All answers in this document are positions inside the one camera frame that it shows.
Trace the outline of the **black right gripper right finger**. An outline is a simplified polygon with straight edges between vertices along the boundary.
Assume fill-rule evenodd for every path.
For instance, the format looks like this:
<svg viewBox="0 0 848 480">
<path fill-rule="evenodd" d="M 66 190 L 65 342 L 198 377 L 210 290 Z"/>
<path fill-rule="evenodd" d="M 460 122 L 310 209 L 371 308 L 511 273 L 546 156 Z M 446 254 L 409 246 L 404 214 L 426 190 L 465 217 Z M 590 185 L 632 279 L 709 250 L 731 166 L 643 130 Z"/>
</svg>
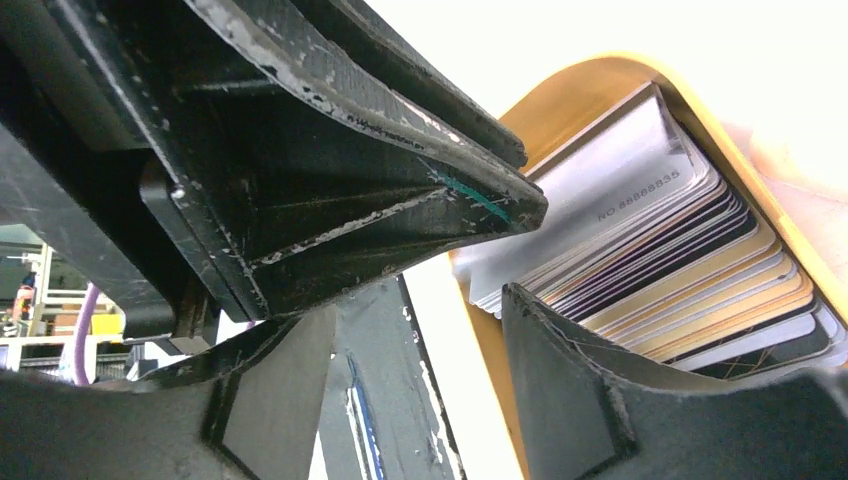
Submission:
<svg viewBox="0 0 848 480">
<path fill-rule="evenodd" d="M 518 284 L 502 327 L 534 479 L 843 479 L 847 374 L 729 382 L 630 352 Z"/>
</svg>

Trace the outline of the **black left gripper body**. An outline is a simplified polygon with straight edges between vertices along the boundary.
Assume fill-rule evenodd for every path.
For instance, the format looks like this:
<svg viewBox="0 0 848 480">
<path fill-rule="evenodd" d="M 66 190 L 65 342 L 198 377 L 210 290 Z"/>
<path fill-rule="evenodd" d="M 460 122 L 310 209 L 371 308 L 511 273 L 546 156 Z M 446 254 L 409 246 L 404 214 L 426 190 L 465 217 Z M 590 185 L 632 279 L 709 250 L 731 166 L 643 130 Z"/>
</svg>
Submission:
<svg viewBox="0 0 848 480">
<path fill-rule="evenodd" d="M 212 300 L 142 200 L 153 164 L 47 5 L 3 2 L 2 220 L 114 301 L 127 340 L 211 342 Z"/>
</svg>

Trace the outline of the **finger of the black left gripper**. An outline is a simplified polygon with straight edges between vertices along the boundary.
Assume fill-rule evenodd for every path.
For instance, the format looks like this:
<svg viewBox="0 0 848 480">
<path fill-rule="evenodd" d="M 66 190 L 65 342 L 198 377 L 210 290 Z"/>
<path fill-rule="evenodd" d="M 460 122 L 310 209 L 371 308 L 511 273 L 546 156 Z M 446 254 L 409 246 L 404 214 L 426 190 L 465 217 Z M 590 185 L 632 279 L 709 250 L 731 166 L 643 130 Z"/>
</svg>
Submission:
<svg viewBox="0 0 848 480">
<path fill-rule="evenodd" d="M 540 227 L 541 189 L 357 65 L 296 1 L 51 1 L 153 152 L 143 203 L 234 320 L 297 317 Z"/>
<path fill-rule="evenodd" d="M 364 1 L 303 0 L 297 10 L 366 72 L 518 169 L 523 142 L 439 72 Z"/>
</svg>

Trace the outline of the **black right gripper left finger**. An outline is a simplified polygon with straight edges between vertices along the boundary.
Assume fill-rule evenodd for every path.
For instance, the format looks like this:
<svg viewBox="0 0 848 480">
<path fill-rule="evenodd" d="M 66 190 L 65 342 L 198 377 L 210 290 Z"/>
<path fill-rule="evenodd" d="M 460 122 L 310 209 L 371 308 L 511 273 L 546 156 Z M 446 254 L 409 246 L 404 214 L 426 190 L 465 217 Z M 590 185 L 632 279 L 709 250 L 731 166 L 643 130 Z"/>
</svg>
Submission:
<svg viewBox="0 0 848 480">
<path fill-rule="evenodd" d="M 136 381 L 1 375 L 5 479 L 305 479 L 337 309 L 267 321 Z"/>
</svg>

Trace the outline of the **yellow box of cards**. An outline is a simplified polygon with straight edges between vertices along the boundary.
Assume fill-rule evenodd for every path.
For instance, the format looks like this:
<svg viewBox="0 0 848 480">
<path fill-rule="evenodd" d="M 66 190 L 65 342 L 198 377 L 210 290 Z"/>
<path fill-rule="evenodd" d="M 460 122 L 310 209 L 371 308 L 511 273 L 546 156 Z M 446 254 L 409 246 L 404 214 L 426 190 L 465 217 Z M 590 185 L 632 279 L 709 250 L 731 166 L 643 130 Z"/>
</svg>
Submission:
<svg viewBox="0 0 848 480">
<path fill-rule="evenodd" d="M 729 382 L 836 368 L 847 374 L 847 297 L 727 130 L 668 68 L 604 55 L 550 76 L 503 118 L 538 179 L 563 149 L 646 83 L 659 87 L 695 179 L 604 234 L 522 276 L 560 316 L 674 369 Z M 476 321 L 502 327 L 502 286 Z M 512 384 L 515 417 L 522 441 Z"/>
</svg>

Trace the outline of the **silver credit card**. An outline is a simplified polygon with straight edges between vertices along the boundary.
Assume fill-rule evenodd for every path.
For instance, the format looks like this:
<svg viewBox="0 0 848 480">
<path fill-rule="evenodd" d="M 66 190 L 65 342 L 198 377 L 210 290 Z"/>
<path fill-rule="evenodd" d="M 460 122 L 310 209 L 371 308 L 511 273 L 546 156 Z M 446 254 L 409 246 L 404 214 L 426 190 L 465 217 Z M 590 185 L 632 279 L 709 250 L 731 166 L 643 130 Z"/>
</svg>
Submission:
<svg viewBox="0 0 848 480">
<path fill-rule="evenodd" d="M 471 304 L 484 307 L 504 284 L 582 244 L 603 245 L 604 234 L 694 181 L 681 131 L 655 84 L 641 85 L 594 126 L 538 179 L 549 203 L 538 230 L 459 251 L 455 271 L 468 282 Z"/>
</svg>

